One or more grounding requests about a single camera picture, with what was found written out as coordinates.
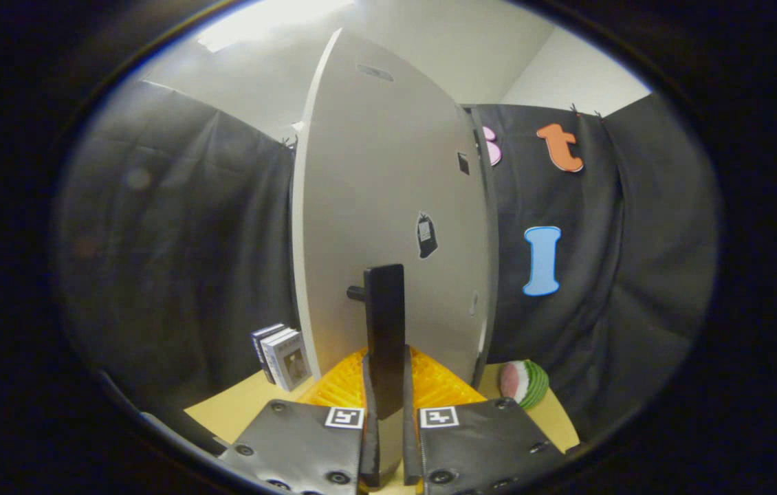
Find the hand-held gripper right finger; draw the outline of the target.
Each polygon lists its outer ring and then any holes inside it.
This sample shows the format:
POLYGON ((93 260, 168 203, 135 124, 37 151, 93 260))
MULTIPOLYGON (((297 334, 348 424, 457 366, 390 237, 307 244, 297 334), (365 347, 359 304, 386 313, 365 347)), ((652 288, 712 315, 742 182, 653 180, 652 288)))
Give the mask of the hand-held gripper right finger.
POLYGON ((567 456, 567 411, 529 360, 489 364, 473 388, 410 349, 404 381, 407 494, 511 494, 567 456))

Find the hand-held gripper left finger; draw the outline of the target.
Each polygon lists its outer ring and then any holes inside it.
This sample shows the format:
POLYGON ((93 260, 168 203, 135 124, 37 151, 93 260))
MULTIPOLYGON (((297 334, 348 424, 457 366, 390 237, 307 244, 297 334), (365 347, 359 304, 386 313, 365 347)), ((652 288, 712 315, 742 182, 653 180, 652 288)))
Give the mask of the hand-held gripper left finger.
POLYGON ((221 461, 293 493, 377 491, 379 439, 367 410, 366 355, 361 349, 343 358, 298 401, 267 402, 221 461))

